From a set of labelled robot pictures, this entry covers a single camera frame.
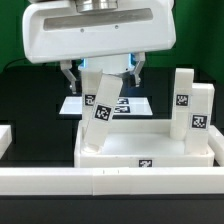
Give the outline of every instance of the white box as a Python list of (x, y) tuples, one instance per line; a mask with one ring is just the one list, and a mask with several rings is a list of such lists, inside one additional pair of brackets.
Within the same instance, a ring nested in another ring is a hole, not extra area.
[(170, 124), (170, 120), (113, 120), (104, 147), (94, 154), (83, 150), (86, 123), (80, 121), (75, 167), (213, 166), (214, 153), (209, 146), (205, 155), (185, 155), (185, 142), (169, 137)]

